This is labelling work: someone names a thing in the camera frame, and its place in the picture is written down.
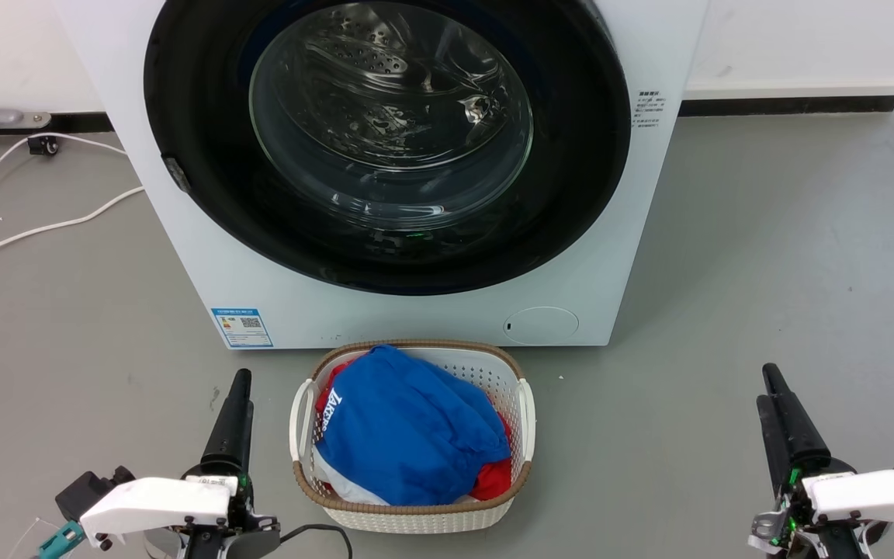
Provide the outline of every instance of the washing machine door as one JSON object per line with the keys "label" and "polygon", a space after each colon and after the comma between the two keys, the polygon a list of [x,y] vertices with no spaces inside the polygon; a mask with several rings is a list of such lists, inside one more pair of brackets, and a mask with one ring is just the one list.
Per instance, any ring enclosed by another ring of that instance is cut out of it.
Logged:
{"label": "washing machine door", "polygon": [[144,81],[169,172],[223,229],[377,293],[544,264],[629,146],[612,43],[568,0],[168,0]]}

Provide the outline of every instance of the front-loading washing machine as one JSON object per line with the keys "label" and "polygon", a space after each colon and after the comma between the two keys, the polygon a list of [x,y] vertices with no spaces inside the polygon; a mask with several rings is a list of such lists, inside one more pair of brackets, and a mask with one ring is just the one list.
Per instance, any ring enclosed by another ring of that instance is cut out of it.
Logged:
{"label": "front-loading washing machine", "polygon": [[609,342],[707,0],[54,0],[227,347]]}

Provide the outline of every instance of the white wall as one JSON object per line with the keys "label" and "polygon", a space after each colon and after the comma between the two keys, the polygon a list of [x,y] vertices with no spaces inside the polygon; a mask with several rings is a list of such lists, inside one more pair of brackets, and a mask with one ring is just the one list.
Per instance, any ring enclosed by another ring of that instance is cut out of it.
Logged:
{"label": "white wall", "polygon": [[894,0],[712,0],[686,99],[894,95]]}
{"label": "white wall", "polygon": [[[686,99],[816,95],[894,95],[894,0],[712,0]],[[0,106],[102,110],[43,0],[0,0]]]}

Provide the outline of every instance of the laundry basket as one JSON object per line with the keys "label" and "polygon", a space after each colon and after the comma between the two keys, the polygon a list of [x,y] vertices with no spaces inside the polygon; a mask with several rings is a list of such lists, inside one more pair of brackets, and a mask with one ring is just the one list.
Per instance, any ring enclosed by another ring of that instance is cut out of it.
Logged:
{"label": "laundry basket", "polygon": [[[390,344],[423,359],[485,391],[511,429],[512,485],[485,502],[440,506],[379,506],[345,502],[316,478],[312,448],[322,432],[315,402],[334,368],[367,353],[376,344]],[[289,418],[289,450],[295,478],[309,499],[337,523],[356,530],[394,534],[443,534],[479,530],[497,523],[526,482],[535,439],[533,393],[519,365],[498,347],[445,340],[393,340],[345,345],[327,354],[313,376],[302,383]]]}

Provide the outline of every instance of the gray floor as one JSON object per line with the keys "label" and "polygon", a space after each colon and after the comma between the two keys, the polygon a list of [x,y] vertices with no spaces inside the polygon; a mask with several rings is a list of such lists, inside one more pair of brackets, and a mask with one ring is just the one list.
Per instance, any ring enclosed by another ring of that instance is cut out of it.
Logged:
{"label": "gray floor", "polygon": [[[136,184],[92,148],[16,155],[0,238]],[[285,529],[327,520],[286,450],[321,353],[224,349],[142,195],[0,251],[0,559],[34,517],[60,519],[53,497],[84,470],[194,464],[238,367],[255,372],[259,509]],[[894,464],[894,113],[682,120],[613,343],[514,354],[539,431],[508,516],[453,536],[353,533],[357,557],[758,556],[744,541],[771,504],[762,363],[783,367],[837,456]],[[142,557],[130,544],[109,556]],[[876,552],[894,556],[894,535]],[[344,552],[313,534],[276,556]]]}

